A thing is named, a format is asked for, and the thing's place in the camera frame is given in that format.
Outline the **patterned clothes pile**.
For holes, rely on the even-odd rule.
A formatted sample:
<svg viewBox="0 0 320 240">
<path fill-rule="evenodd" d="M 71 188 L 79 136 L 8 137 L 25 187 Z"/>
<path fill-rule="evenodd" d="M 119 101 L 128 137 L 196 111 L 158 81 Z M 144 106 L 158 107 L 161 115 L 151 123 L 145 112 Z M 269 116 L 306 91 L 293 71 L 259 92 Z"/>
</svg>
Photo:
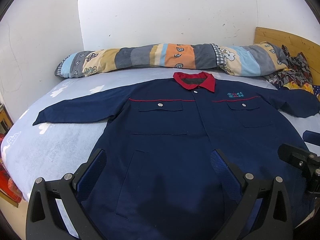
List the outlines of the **patterned clothes pile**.
<svg viewBox="0 0 320 240">
<path fill-rule="evenodd" d="M 282 45 L 281 49 L 286 56 L 286 67 L 264 78 L 276 89 L 302 89 L 319 99 L 319 86 L 313 84 L 311 70 L 304 54 L 300 52 L 296 56 L 291 56 L 285 45 Z"/>
</svg>

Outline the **red object beside bed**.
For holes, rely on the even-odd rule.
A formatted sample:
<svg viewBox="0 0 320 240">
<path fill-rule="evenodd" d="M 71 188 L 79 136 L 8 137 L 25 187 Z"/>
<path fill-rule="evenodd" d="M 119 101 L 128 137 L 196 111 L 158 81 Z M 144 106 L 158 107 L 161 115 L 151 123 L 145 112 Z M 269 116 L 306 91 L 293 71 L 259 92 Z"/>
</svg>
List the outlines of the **red object beside bed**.
<svg viewBox="0 0 320 240">
<path fill-rule="evenodd" d="M 22 193 L 7 173 L 6 169 L 1 165 L 0 167 L 1 191 L 16 203 L 22 200 Z"/>
</svg>

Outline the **navy work jacket red collar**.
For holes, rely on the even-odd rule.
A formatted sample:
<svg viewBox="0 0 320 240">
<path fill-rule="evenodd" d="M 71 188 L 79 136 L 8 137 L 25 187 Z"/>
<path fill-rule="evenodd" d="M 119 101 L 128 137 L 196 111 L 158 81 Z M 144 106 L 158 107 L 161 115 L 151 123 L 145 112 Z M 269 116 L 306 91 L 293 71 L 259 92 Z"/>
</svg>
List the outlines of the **navy work jacket red collar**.
<svg viewBox="0 0 320 240">
<path fill-rule="evenodd" d="M 286 115 L 319 113 L 304 90 L 272 90 L 217 80 L 201 72 L 118 87 L 64 100 L 35 124 L 107 120 L 95 148 L 106 166 L 84 210 L 107 239 L 210 239 L 231 213 L 213 152 L 259 179 L 281 176 L 298 225 L 312 210 L 300 172 L 278 147 L 306 144 Z"/>
</svg>

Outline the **wooden bedside furniture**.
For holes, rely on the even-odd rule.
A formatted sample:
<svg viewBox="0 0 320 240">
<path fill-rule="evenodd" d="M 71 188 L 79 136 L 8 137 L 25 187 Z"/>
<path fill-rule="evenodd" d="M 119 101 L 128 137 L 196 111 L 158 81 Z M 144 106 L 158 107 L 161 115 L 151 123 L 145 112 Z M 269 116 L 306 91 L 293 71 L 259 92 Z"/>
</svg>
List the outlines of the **wooden bedside furniture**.
<svg viewBox="0 0 320 240">
<path fill-rule="evenodd" d="M 3 103 L 0 104 L 0 125 L 1 125 L 1 134 L 6 135 L 8 131 L 12 128 L 13 122 L 8 115 L 7 110 Z"/>
</svg>

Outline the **colourful patchwork rolled quilt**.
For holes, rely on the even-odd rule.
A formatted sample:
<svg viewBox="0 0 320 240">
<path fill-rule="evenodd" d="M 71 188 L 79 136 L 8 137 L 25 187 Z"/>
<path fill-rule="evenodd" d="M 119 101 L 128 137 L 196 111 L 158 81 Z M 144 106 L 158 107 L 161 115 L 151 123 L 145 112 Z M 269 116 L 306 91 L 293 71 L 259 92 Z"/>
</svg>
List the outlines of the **colourful patchwork rolled quilt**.
<svg viewBox="0 0 320 240">
<path fill-rule="evenodd" d="M 251 46 L 159 43 L 141 47 L 80 51 L 55 70 L 63 78 L 80 78 L 126 68 L 221 68 L 233 76 L 265 76 L 287 67 L 284 51 L 269 42 Z"/>
</svg>

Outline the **wooden headboard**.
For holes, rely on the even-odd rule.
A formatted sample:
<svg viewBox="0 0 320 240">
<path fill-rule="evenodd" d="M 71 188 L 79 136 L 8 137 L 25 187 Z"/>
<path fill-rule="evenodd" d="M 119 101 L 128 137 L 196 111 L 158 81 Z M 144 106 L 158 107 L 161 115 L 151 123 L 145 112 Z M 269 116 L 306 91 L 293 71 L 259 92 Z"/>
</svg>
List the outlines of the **wooden headboard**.
<svg viewBox="0 0 320 240">
<path fill-rule="evenodd" d="M 285 45 L 291 55 L 304 54 L 309 64 L 313 84 L 319 85 L 320 46 L 306 38 L 275 29 L 256 27 L 254 43 L 270 42 L 281 47 Z"/>
</svg>

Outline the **light blue cloud bedsheet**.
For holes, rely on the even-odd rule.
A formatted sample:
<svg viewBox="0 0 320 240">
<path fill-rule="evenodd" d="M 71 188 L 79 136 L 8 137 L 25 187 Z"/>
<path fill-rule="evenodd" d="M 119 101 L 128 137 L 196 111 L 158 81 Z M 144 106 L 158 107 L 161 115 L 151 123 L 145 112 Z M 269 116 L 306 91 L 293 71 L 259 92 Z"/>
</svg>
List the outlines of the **light blue cloud bedsheet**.
<svg viewBox="0 0 320 240">
<path fill-rule="evenodd" d="M 40 111 L 64 100 L 72 100 L 118 87 L 135 85 L 157 79 L 172 78 L 176 72 L 198 74 L 200 70 L 145 68 L 119 70 L 91 77 L 62 81 L 52 92 L 34 103 L 16 121 L 4 138 L 1 150 L 4 163 L 25 198 L 31 195 L 36 178 L 48 180 L 72 173 L 86 162 L 104 132 L 107 120 L 91 123 L 44 122 L 35 124 Z M 258 86 L 257 79 L 232 77 L 226 74 L 206 72 L 217 80 L 243 82 Z M 273 89 L 270 85 L 258 86 Z M 301 137 L 309 129 L 319 131 L 319 113 L 307 118 L 286 115 Z"/>
</svg>

